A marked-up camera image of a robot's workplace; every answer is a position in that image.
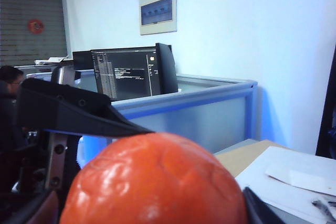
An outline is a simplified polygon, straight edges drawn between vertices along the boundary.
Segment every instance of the wooden desk surface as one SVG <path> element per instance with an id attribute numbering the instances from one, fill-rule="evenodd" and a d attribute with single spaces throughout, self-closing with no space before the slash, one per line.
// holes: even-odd
<path id="1" fill-rule="evenodd" d="M 215 157 L 221 162 L 222 165 L 236 177 L 241 173 L 249 164 L 251 164 L 264 150 L 270 146 L 283 146 L 276 144 L 269 140 L 263 140 L 254 144 L 249 144 L 229 152 L 216 154 Z"/>

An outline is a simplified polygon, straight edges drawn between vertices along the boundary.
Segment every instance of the metal bracket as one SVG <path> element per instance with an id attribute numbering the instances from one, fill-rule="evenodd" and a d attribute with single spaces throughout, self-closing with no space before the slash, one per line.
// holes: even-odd
<path id="1" fill-rule="evenodd" d="M 50 133 L 46 189 L 60 189 L 62 186 L 67 138 L 66 134 Z"/>

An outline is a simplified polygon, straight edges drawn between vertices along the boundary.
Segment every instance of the orange fruit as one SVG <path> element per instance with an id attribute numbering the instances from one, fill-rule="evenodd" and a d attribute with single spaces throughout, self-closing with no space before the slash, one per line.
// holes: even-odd
<path id="1" fill-rule="evenodd" d="M 76 176 L 68 223 L 247 223 L 243 194 L 208 151 L 171 133 L 121 138 Z"/>

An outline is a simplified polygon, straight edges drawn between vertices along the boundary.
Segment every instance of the gray roller shutter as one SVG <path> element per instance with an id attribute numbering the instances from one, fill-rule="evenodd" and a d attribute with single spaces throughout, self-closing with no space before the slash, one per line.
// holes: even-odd
<path id="1" fill-rule="evenodd" d="M 28 29 L 38 19 L 40 34 Z M 67 55 L 62 0 L 0 0 L 0 65 L 33 65 L 36 59 Z"/>

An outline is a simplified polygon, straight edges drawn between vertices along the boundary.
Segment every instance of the red circular sign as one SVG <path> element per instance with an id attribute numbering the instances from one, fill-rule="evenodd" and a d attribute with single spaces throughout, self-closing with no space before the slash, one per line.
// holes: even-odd
<path id="1" fill-rule="evenodd" d="M 28 21 L 28 29 L 33 34 L 40 34 L 44 30 L 44 25 L 41 20 L 34 18 Z"/>

